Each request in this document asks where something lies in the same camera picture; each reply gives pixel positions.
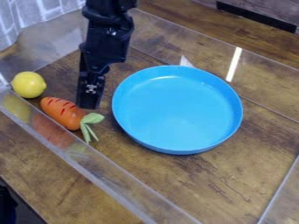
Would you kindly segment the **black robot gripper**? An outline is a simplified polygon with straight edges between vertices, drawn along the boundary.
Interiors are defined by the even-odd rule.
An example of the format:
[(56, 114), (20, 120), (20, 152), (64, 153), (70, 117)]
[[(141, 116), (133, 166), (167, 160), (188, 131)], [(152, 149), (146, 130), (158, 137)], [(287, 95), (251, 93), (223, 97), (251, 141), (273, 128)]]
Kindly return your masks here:
[(85, 41), (78, 45), (78, 84), (76, 106), (97, 109), (105, 86), (109, 64), (124, 62), (129, 39), (133, 33), (133, 19), (125, 11), (110, 11), (108, 15), (90, 7), (84, 7), (82, 16), (88, 19)]

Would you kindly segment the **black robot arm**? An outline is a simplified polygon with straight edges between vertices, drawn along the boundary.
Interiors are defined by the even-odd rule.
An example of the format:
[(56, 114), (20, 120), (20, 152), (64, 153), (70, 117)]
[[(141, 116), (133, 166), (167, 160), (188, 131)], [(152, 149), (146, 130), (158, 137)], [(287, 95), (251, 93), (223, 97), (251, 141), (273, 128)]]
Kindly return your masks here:
[(134, 29), (128, 11), (136, 0), (86, 0), (81, 14), (88, 20), (85, 41), (78, 45), (78, 85), (76, 105), (96, 109), (105, 86), (109, 65), (126, 60)]

